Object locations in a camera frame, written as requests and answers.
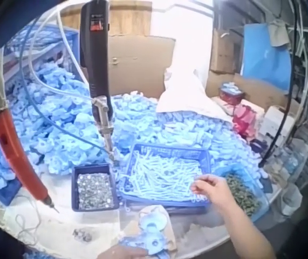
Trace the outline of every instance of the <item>blue board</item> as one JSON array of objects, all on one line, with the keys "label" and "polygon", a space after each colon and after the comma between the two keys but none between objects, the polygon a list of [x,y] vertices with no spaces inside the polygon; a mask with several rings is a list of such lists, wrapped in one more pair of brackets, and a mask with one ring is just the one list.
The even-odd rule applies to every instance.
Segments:
[{"label": "blue board", "polygon": [[267,24],[247,24],[244,28],[244,78],[268,82],[288,93],[291,58],[287,46],[272,47]]}]

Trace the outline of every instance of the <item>red container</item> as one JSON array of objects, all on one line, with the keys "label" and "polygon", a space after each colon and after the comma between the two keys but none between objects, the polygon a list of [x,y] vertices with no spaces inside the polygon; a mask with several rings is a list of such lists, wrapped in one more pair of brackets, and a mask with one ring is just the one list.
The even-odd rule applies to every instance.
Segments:
[{"label": "red container", "polygon": [[241,100],[244,98],[244,93],[234,94],[227,91],[227,89],[220,88],[219,96],[221,100],[225,101],[227,104],[235,106],[241,103]]}]

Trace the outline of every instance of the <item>person's left hand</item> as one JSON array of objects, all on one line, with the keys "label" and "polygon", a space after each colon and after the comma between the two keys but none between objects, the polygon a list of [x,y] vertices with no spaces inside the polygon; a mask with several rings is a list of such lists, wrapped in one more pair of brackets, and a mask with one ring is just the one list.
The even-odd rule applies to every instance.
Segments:
[{"label": "person's left hand", "polygon": [[104,251],[97,259],[137,259],[148,255],[148,250],[116,244]]}]

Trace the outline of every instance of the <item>work table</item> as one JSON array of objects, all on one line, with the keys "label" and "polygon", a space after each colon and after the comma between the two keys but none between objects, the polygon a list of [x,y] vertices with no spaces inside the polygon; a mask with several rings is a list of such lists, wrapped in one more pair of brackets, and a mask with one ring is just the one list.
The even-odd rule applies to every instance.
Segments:
[{"label": "work table", "polygon": [[[98,213],[75,213],[71,209],[71,181],[69,177],[49,176],[44,174],[42,180],[48,186],[51,196],[60,214],[46,208],[39,202],[29,201],[29,194],[22,188],[10,207],[0,205],[0,227],[18,238],[31,248],[44,251],[57,258],[85,258],[95,259],[105,248],[114,244],[122,235],[122,230],[134,219],[134,212],[126,212],[124,208],[114,211]],[[267,194],[270,204],[280,194],[281,188],[273,185],[273,193]],[[41,224],[36,230],[37,243],[32,235],[20,234],[20,227],[16,223],[25,218],[25,227],[35,227],[38,215],[35,207],[40,211]],[[176,259],[193,258],[212,250],[229,239],[228,232],[223,225],[220,215],[211,206],[202,215],[173,215],[170,217],[176,244],[178,247]],[[73,236],[75,229],[86,229],[93,240],[83,243]]]}]

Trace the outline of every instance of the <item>floor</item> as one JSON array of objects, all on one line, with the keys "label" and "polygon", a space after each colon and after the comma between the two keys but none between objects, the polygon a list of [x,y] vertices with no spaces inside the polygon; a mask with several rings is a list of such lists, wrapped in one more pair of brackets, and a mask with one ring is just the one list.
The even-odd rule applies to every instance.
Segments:
[{"label": "floor", "polygon": [[[273,220],[273,212],[268,213],[258,221],[258,228],[263,230],[264,235],[271,242],[276,252],[284,251],[284,258],[297,259],[308,253],[308,185],[303,189],[302,206],[295,212],[293,217],[283,223],[276,224]],[[204,254],[195,259],[210,258],[238,258],[231,242]]]}]

